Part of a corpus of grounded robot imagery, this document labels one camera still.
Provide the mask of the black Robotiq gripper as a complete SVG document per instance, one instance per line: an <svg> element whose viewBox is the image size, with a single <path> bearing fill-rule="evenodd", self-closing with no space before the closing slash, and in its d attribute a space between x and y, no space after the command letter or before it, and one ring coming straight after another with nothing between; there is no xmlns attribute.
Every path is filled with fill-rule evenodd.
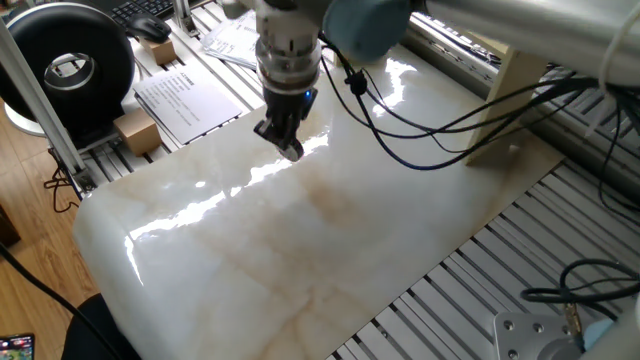
<svg viewBox="0 0 640 360"><path fill-rule="evenodd" d="M315 87L296 94L281 94L268 88L263 91L266 118L253 131L279 150L301 148L297 137L300 124L307 118L318 95Z"/></svg>

